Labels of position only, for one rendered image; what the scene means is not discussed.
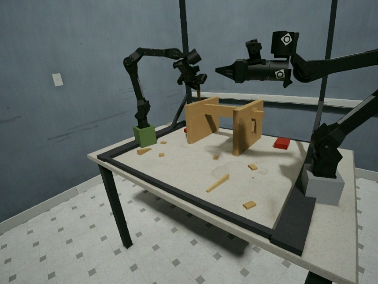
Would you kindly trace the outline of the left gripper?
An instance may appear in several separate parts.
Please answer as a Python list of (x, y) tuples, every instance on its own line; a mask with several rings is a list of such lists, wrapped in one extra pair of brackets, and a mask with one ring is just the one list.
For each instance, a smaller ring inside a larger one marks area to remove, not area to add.
[(234, 80), (235, 83), (243, 83), (245, 80), (264, 81), (268, 80), (269, 64), (269, 60), (249, 64), (246, 59), (237, 59), (232, 65), (216, 68), (215, 72)]

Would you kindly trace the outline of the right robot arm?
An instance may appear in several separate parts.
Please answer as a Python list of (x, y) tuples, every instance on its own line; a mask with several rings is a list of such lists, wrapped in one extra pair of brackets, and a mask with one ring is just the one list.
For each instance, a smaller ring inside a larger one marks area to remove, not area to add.
[(123, 60), (123, 65), (130, 75), (131, 82), (133, 85), (133, 89), (137, 98), (137, 113), (135, 114), (135, 118), (138, 121), (138, 128), (143, 129), (146, 127), (150, 127), (147, 123), (147, 114), (150, 111), (150, 104), (149, 100), (147, 101), (144, 97), (142, 87), (140, 84), (140, 80), (137, 74), (137, 62), (142, 58), (142, 56), (163, 56), (170, 59), (180, 59), (177, 62), (174, 62), (173, 68), (177, 68), (180, 70), (181, 73), (187, 72), (191, 66), (189, 64), (194, 65), (201, 61), (200, 55), (197, 53), (196, 49), (193, 49), (189, 53), (185, 54), (182, 53), (178, 48), (170, 48), (170, 49), (148, 49), (148, 48), (141, 48), (139, 47), (135, 52), (133, 52), (129, 57), (126, 57)]

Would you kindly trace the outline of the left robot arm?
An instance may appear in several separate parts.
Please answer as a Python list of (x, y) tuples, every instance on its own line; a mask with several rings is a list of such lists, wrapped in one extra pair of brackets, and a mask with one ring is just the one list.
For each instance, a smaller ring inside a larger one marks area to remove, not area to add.
[[(271, 54), (274, 58), (287, 58), (286, 60), (270, 60), (268, 81), (283, 81), (286, 88), (293, 82), (290, 80), (293, 66), (293, 76), (302, 83), (312, 82), (332, 73), (347, 71), (362, 67), (378, 65), (378, 49), (338, 57), (330, 60), (305, 61), (296, 53), (299, 32), (276, 31), (272, 35)], [(261, 43), (253, 39), (245, 43), (248, 49), (249, 64), (262, 62), (260, 50)], [(293, 63), (294, 64), (293, 64)], [(311, 143), (316, 151), (311, 161), (311, 171), (316, 177), (336, 179), (337, 165), (343, 158), (338, 151), (346, 135), (378, 113), (378, 90), (357, 105), (353, 110), (339, 119), (336, 123), (326, 125), (323, 123), (314, 130)]]

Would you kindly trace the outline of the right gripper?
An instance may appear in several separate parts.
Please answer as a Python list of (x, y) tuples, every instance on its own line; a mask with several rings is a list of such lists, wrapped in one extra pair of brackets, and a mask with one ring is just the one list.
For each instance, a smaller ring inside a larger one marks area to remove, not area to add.
[(190, 69), (187, 72), (182, 73), (179, 79), (177, 80), (177, 83), (178, 85), (182, 85), (182, 81), (184, 81), (185, 86), (188, 86), (194, 90), (200, 90), (200, 84), (204, 84), (205, 80), (207, 79), (207, 75), (199, 74), (195, 76), (192, 69), (193, 68), (190, 67)]

